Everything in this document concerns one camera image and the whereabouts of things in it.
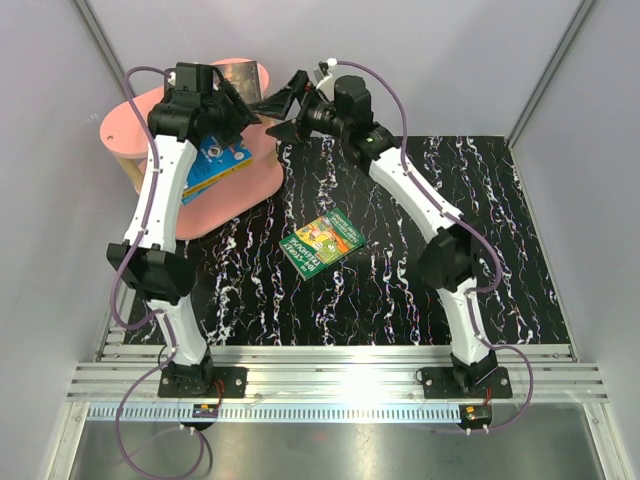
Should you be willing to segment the blue 26-storey treehouse book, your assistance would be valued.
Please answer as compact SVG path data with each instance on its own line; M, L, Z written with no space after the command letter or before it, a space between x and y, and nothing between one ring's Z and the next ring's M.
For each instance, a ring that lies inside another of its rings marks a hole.
M191 191L191 192L184 191L184 195L182 196L181 203L183 205L188 205L189 203L191 203L193 200L195 200L197 197L202 195L207 190L208 188L204 188L198 191Z

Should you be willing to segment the pink three-tier shelf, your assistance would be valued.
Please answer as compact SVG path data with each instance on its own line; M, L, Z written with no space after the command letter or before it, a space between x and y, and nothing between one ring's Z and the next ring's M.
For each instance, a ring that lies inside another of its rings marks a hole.
M142 114L148 114L161 100L164 86L128 98L106 116L100 129L103 144L120 161L138 194L146 171L148 147L132 108L137 106ZM176 241L193 240L211 232L281 187L284 173L276 158L276 142L265 133L271 124L266 118L259 118L261 124L250 125L242 133L241 142L252 154L251 164L217 181L188 205L181 203Z

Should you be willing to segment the blue back-cover book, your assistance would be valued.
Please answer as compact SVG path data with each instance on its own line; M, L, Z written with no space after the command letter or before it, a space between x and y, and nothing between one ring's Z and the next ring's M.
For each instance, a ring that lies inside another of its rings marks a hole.
M206 137L187 175L183 195L184 191L210 188L234 171L250 165L252 161L252 154L243 142L223 149L212 136Z

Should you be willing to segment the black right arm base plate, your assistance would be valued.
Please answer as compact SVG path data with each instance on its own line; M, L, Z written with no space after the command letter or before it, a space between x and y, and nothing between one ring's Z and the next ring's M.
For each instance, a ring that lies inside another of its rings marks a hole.
M511 399L513 390L506 368L498 367L479 382L464 379L454 367L423 367L415 373L425 399Z

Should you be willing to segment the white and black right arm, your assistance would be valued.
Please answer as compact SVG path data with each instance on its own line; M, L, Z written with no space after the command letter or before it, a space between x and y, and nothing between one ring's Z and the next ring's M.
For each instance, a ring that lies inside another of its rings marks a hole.
M278 140L300 143L314 133L339 140L345 157L386 190L418 226L426 242L419 270L424 283L437 292L451 334L451 379L458 393L475 397L498 368L477 298L484 239L413 166L405 142L375 120L363 78L341 76L333 90L333 96L326 96L299 70L285 87L250 108L276 120L267 133Z

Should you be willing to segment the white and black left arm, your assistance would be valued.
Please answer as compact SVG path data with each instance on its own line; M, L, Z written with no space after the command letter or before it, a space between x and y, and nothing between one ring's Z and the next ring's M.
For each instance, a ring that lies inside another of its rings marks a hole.
M155 368L159 396L220 397L227 374L215 367L194 315L195 272L176 252L177 220L202 141L211 137L221 147L233 146L259 119L215 66L180 62L161 74L161 100L148 114L132 108L147 141L146 171L124 238L109 244L106 252L116 272L110 296L117 297L121 286L127 286L145 301L148 313L134 324L124 322L116 306L111 315L128 331L150 321L160 327L166 358Z

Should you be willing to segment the small circuit board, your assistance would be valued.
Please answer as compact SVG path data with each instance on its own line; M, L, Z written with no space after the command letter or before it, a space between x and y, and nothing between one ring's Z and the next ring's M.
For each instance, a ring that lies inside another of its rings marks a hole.
M205 404L196 404L193 407L192 416L194 418L217 418L219 416L219 409L216 406L209 406Z
M492 408L488 405L467 405L461 410L462 419L466 421L487 421L492 418Z

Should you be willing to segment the left small circuit board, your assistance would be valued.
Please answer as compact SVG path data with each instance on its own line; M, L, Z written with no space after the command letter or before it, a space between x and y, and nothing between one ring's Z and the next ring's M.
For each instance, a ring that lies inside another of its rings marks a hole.
M196 404L193 407L192 416L194 418L217 418L219 416L219 409L216 406L209 406L205 404Z

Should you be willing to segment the right small circuit board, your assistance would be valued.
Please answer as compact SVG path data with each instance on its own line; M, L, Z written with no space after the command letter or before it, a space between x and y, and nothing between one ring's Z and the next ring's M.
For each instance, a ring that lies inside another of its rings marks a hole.
M492 408L488 405L467 405L461 410L462 419L466 421L487 421L492 418Z

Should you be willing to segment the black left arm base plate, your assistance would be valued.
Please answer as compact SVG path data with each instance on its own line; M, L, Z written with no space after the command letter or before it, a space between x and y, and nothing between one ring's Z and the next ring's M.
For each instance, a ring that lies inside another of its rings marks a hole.
M158 386L160 398L217 398L245 397L249 370L237 366L213 366L199 378L163 372Z

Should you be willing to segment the green bottom book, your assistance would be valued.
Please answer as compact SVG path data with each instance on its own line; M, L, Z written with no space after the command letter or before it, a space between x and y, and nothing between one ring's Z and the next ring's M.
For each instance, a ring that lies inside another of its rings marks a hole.
M364 235L339 209L334 208L279 242L284 256L308 280L359 249Z

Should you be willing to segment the aluminium mounting rail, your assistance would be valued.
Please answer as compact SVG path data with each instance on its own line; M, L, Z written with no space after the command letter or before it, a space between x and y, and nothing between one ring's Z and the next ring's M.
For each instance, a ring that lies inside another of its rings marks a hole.
M249 370L245 397L160 398L153 345L127 345L112 331L93 362L78 365L65 398L80 420L278 423L454 423L466 405L488 404L501 422L525 405L608 402L598 367L578 361L568 345L520 345L501 350L511 399L425 399L415 373L448 367L445 346L267 347L212 351L215 366ZM217 418L194 418L196 404L216 406Z

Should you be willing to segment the dark Tale of Two Cities book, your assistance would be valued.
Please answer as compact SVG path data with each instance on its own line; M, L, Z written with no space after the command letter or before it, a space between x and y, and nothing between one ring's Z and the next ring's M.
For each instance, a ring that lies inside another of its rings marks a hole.
M256 61L241 60L216 64L247 104L262 99L259 68Z

